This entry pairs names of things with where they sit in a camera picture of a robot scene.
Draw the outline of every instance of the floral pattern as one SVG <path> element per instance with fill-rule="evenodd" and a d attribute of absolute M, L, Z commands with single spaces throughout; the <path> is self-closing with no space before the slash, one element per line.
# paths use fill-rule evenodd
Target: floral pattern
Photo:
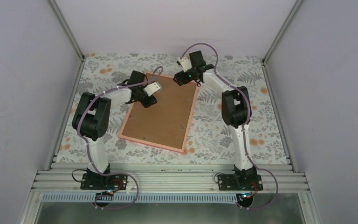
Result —
<path fill-rule="evenodd" d="M 180 71 L 178 55 L 163 54 L 89 54 L 65 130 L 57 162 L 87 162 L 85 143 L 72 128 L 73 114 L 83 92 L 101 93 L 129 78 L 132 70 L 145 73 L 162 65 L 164 74 Z M 204 56 L 214 63 L 215 56 Z M 252 117 L 250 143 L 252 158 L 258 164 L 285 164 L 286 156 L 268 95 L 264 75 L 257 57 L 224 56 L 219 73 L 237 86 L 248 88 Z M 221 119 L 220 95 L 201 85 L 183 154 L 119 139 L 117 134 L 129 109 L 112 107 L 107 133 L 103 136 L 110 162 L 164 164 L 233 164 L 234 144 L 228 127 Z"/>

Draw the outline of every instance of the white connector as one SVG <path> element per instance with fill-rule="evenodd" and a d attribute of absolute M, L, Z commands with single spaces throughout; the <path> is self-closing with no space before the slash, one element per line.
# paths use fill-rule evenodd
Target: white connector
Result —
<path fill-rule="evenodd" d="M 178 58 L 178 62 L 182 65 L 183 71 L 186 72 L 187 70 L 191 69 L 191 61 L 188 57 Z"/>
<path fill-rule="evenodd" d="M 151 96 L 159 90 L 161 90 L 160 83 L 150 83 L 147 85 L 147 87 L 144 88 L 144 91 L 147 93 L 147 96 Z"/>

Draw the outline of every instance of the brown board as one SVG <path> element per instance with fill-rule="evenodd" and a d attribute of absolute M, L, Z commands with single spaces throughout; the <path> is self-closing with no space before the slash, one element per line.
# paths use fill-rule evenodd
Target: brown board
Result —
<path fill-rule="evenodd" d="M 146 73 L 151 79 L 151 72 Z M 161 90 L 154 96 L 157 103 L 144 108 L 131 104 L 121 127 L 119 138 L 183 153 L 193 116 L 198 87 L 192 81 L 179 86 L 172 76 L 161 75 Z"/>

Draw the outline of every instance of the white wall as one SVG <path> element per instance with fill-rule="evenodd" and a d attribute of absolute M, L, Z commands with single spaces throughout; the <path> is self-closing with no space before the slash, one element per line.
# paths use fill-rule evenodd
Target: white wall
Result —
<path fill-rule="evenodd" d="M 221 55 L 264 57 L 295 0 L 56 2 L 83 53 L 181 54 L 207 42 Z"/>
<path fill-rule="evenodd" d="M 267 65 L 322 223 L 358 223 L 358 1 L 304 1 Z"/>
<path fill-rule="evenodd" d="M 0 0 L 0 224 L 19 221 L 78 66 L 48 1 Z"/>

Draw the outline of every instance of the ventilation grille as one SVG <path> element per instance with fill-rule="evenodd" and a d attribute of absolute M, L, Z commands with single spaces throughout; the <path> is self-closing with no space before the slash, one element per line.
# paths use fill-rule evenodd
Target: ventilation grille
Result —
<path fill-rule="evenodd" d="M 43 202 L 94 202 L 95 193 L 47 192 Z M 115 193 L 113 197 L 102 197 L 98 202 L 129 203 L 135 193 Z M 137 203 L 235 203 L 235 194 L 157 194 L 140 193 Z"/>

